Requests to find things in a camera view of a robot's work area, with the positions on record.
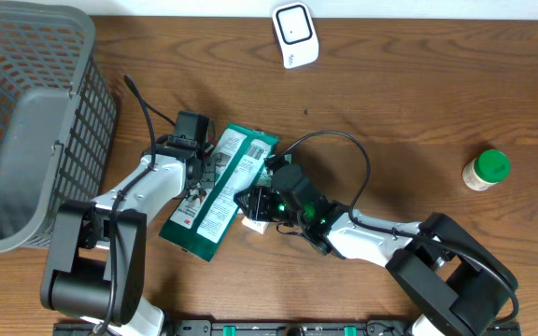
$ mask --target basket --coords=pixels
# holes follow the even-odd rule
[[[116,108],[72,7],[0,2],[0,253],[47,247],[55,213],[99,190]]]

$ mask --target wooden table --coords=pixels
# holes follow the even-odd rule
[[[96,59],[119,97],[120,120],[103,190],[137,165],[149,134],[130,74],[170,116],[204,113],[280,136],[278,149],[316,130],[353,134],[370,153],[368,215],[455,218],[516,275],[524,335],[538,335],[538,22],[316,20],[319,59],[286,71],[267,19],[94,18]],[[171,127],[154,117],[157,134]],[[496,147],[514,170],[475,192],[462,167]],[[349,202],[364,174],[360,152],[315,138],[296,157],[329,197]],[[382,268],[318,255],[271,228],[239,220],[204,262],[155,234],[147,245],[145,296],[176,318],[231,320],[416,318],[418,309]],[[64,319],[41,308],[47,252],[0,255],[0,334],[47,335]],[[449,273],[449,267],[443,273]]]

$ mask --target small bottle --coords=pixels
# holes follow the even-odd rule
[[[502,182],[510,172],[512,172],[510,159],[500,150],[489,149],[464,167],[462,178],[468,188],[483,191]]]

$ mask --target white wall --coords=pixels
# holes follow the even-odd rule
[[[92,15],[268,17],[279,0],[31,0]],[[305,0],[315,17],[538,20],[538,0]]]

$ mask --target white device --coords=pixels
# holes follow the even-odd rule
[[[305,4],[296,2],[276,8],[273,26],[286,69],[312,63],[319,57],[319,39]]]

